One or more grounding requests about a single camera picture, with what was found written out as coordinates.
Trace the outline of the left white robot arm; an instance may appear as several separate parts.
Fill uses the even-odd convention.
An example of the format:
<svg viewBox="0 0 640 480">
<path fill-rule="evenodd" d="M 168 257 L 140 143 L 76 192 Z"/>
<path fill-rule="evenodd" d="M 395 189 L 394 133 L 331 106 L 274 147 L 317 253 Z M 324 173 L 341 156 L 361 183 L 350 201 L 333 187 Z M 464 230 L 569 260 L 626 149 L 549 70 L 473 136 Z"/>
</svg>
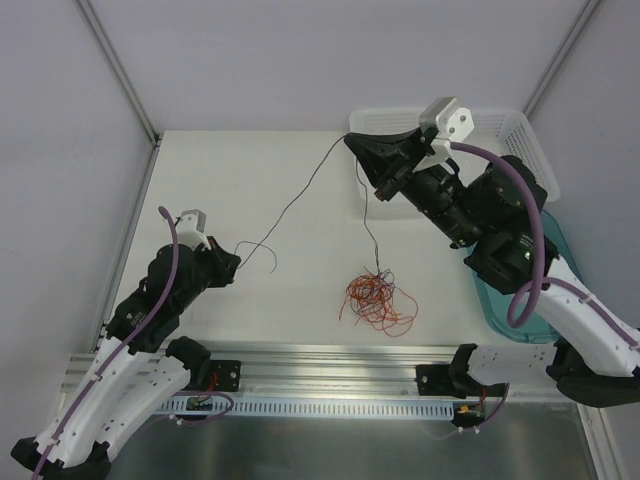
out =
<svg viewBox="0 0 640 480">
<path fill-rule="evenodd" d="M 11 456 L 44 479 L 104 479 L 122 447 L 173 394 L 205 390 L 210 354 L 182 336 L 170 341 L 148 378 L 136 378 L 203 292 L 234 280 L 239 256 L 213 237 L 195 248 L 166 245 L 137 288 L 115 309 L 107 334 L 68 405 L 37 436 L 22 438 Z"/>
</svg>

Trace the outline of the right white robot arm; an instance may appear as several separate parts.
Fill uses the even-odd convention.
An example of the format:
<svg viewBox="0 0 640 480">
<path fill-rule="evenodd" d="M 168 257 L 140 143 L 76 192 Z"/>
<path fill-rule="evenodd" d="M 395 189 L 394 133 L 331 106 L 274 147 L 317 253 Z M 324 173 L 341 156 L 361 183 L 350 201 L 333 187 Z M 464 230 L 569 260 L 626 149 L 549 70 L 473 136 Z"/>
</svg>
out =
<svg viewBox="0 0 640 480">
<path fill-rule="evenodd" d="M 519 158 L 449 142 L 436 162 L 433 129 L 349 133 L 344 142 L 378 199 L 404 196 L 452 248 L 468 250 L 465 264 L 480 280 L 511 297 L 510 327 L 539 315 L 559 334 L 545 345 L 459 346 L 448 369 L 455 396 L 527 384 L 595 408 L 638 402 L 639 332 L 585 287 L 545 236 L 547 194 Z"/>
</svg>

